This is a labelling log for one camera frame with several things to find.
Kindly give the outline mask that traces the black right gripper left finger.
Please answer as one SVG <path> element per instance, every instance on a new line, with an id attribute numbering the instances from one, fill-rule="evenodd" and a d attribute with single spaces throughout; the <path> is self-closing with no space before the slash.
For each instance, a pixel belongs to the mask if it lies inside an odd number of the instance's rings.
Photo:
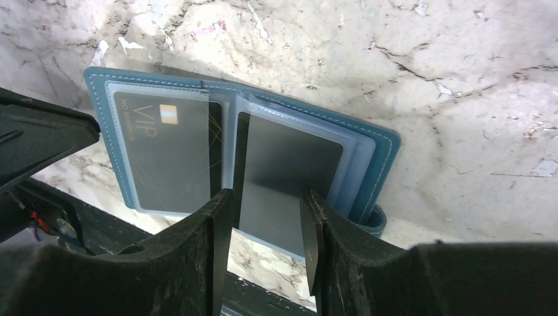
<path id="1" fill-rule="evenodd" d="M 234 195 L 117 254 L 1 248 L 2 315 L 219 315 Z"/>

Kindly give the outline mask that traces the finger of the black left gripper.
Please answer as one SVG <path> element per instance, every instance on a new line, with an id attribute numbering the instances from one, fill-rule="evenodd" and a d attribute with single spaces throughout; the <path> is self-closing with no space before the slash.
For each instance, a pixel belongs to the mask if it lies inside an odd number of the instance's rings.
<path id="1" fill-rule="evenodd" d="M 88 114 L 1 89 L 1 191 L 99 141 Z"/>

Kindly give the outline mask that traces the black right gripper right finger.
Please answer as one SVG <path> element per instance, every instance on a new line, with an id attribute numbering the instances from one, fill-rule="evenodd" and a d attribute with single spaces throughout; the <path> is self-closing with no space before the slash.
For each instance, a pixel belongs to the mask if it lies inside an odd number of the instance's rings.
<path id="1" fill-rule="evenodd" d="M 319 315 L 557 314 L 555 242 L 435 242 L 405 250 L 308 189 L 300 215 Z"/>

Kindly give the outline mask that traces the blue card holder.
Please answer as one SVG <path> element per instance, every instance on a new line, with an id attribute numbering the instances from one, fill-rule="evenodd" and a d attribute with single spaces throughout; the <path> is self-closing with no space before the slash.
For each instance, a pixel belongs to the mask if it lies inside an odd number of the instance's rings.
<path id="1" fill-rule="evenodd" d="M 341 144 L 343 153 L 330 191 L 326 197 L 317 192 L 337 213 L 361 226 L 366 226 L 374 217 L 376 200 L 401 145 L 400 137 L 392 130 L 300 100 L 213 77 L 184 78 L 89 67 L 84 73 L 84 80 L 124 202 L 127 207 L 142 213 L 188 216 L 195 211 L 172 213 L 140 209 L 114 102 L 116 92 L 202 99 L 222 105 L 222 178 L 219 191 L 224 188 L 235 191 L 239 208 L 233 224 L 237 229 L 242 196 L 242 181 L 236 176 L 240 113 L 255 115 Z"/>

